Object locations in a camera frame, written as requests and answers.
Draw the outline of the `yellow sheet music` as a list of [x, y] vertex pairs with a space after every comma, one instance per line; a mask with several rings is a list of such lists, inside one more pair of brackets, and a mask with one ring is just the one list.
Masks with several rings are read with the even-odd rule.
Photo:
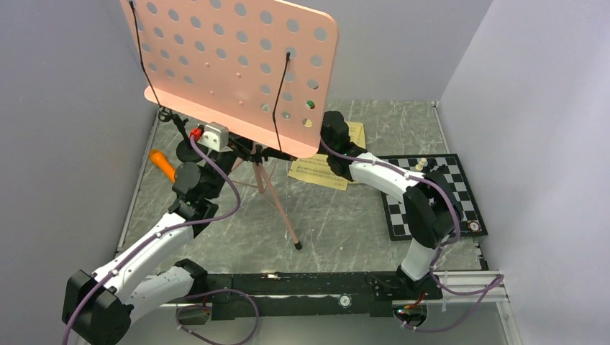
[[[364, 124], [349, 121], [347, 125], [351, 141], [359, 147], [366, 148]], [[288, 170], [288, 176], [301, 182], [336, 190], [347, 190], [348, 185], [352, 184], [346, 178], [335, 175], [327, 164], [327, 156], [321, 154], [292, 162]]]

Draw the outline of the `pink music stand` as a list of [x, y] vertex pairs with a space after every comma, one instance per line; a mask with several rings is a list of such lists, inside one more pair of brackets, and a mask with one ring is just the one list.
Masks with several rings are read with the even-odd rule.
[[142, 52], [148, 101], [293, 157], [317, 153], [339, 39], [329, 14], [288, 1], [121, 8]]

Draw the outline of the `orange toy microphone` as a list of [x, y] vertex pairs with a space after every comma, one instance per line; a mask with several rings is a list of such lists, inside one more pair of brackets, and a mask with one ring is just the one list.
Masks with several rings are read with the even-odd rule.
[[148, 158], [154, 166], [156, 166], [163, 174], [172, 182], [176, 181], [176, 169], [168, 161], [163, 152], [158, 149], [152, 149], [148, 153]]

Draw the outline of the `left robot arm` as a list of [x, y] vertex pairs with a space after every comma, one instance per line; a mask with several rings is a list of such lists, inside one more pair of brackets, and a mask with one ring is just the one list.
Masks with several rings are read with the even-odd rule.
[[158, 276], [147, 276], [208, 225], [233, 216], [242, 203], [237, 196], [231, 211], [218, 214], [219, 207], [212, 199], [224, 185], [235, 187], [229, 174], [238, 159], [249, 156], [252, 142], [231, 139], [227, 148], [210, 155], [201, 150], [195, 134], [190, 143], [206, 164], [186, 162], [177, 169], [173, 184], [176, 199], [168, 212], [118, 257], [92, 273], [79, 270], [69, 278], [61, 314], [67, 326], [63, 344], [68, 343], [71, 332], [88, 344], [117, 344], [133, 323], [162, 304], [185, 298], [194, 302], [194, 308], [207, 311], [207, 298], [235, 293], [230, 282], [210, 280], [209, 273], [189, 259], [176, 262]]

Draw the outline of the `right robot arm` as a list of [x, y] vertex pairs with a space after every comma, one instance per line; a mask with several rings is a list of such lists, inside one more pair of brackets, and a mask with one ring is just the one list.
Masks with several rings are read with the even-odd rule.
[[396, 286], [405, 298], [418, 296], [441, 248], [450, 243], [450, 236], [460, 236], [463, 210], [445, 176], [436, 170], [406, 170], [376, 157], [351, 140], [338, 111], [324, 113], [319, 152], [327, 155], [335, 175], [373, 187], [404, 207], [411, 243], [399, 265]]

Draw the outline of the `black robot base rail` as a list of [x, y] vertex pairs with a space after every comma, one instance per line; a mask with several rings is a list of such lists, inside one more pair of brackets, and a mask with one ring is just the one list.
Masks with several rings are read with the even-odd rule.
[[413, 286], [395, 271], [209, 274], [174, 298], [206, 302], [214, 321], [253, 316], [366, 314], [391, 317], [415, 302], [437, 302], [442, 291], [430, 278]]

